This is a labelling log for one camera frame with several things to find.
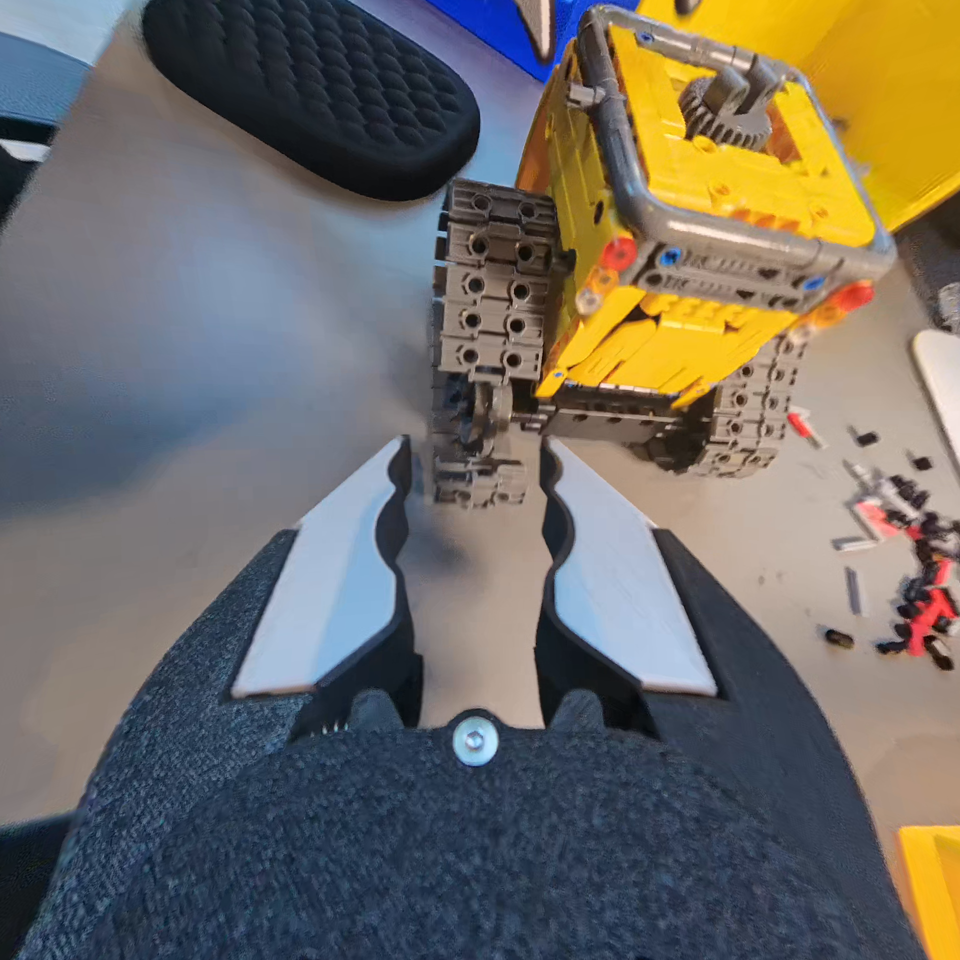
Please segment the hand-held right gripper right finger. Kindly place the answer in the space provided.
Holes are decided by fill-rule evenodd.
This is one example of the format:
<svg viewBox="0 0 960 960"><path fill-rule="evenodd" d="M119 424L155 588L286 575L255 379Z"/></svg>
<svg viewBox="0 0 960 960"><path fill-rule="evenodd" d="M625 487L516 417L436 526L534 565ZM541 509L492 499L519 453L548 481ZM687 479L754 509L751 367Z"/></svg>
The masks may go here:
<svg viewBox="0 0 960 960"><path fill-rule="evenodd" d="M557 438L541 447L546 612L563 637L654 693L720 689L658 544L658 526Z"/></svg>

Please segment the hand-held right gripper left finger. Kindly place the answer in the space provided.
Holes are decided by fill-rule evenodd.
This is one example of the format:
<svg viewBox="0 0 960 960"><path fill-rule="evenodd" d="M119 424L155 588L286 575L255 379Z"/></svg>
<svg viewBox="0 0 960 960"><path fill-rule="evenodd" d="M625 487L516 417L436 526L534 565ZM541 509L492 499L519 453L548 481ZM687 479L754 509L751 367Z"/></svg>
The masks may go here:
<svg viewBox="0 0 960 960"><path fill-rule="evenodd" d="M230 687L234 700L354 690L421 702L422 657L398 558L409 525L408 436L389 440L308 510Z"/></svg>

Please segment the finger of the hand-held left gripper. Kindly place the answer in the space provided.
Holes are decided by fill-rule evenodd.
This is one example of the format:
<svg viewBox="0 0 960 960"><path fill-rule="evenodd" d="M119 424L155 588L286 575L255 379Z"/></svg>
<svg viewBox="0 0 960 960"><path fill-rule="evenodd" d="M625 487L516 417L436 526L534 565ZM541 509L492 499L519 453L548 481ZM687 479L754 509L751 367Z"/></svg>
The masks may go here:
<svg viewBox="0 0 960 960"><path fill-rule="evenodd" d="M534 49L554 49L557 41L556 1L514 1Z"/></svg>

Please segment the yellow toy brick bulldozer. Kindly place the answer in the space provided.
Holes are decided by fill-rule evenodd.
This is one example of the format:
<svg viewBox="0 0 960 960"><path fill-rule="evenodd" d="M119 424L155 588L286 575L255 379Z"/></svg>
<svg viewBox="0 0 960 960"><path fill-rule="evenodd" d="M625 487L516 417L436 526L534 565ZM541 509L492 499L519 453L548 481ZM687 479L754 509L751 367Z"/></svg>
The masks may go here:
<svg viewBox="0 0 960 960"><path fill-rule="evenodd" d="M583 14L515 186L563 271L527 428L675 474L769 467L810 336L895 260L802 72L619 6Z"/></svg>

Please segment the blue storage bin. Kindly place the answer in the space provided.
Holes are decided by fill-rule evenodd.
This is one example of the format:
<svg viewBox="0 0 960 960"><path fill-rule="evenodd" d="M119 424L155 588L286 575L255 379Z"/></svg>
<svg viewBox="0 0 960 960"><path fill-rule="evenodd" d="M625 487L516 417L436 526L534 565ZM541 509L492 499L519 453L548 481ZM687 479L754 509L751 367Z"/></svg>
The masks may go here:
<svg viewBox="0 0 960 960"><path fill-rule="evenodd" d="M554 49L534 49L515 1L428 1L428 5L530 76L546 81L575 38L584 13L596 1L556 1Z"/></svg>

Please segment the black quilted wrist rest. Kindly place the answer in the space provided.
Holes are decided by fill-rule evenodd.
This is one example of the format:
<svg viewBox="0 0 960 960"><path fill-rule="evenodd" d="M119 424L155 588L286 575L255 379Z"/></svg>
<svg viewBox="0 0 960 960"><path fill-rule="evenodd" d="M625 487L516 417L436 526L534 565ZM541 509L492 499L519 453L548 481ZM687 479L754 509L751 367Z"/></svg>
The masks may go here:
<svg viewBox="0 0 960 960"><path fill-rule="evenodd" d="M466 82L351 2L151 1L141 30L174 86L360 196L426 198L476 151Z"/></svg>

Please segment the yellow storage bin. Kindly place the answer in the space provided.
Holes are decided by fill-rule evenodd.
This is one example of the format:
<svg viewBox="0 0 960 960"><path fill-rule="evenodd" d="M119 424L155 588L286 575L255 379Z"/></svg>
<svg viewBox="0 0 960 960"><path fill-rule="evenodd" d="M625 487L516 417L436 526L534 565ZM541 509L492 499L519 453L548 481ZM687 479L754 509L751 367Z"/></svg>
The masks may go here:
<svg viewBox="0 0 960 960"><path fill-rule="evenodd" d="M895 232L958 191L957 1L638 2L681 30L798 68Z"/></svg>
<svg viewBox="0 0 960 960"><path fill-rule="evenodd" d="M958 959L959 827L907 825L898 840L928 958Z"/></svg>

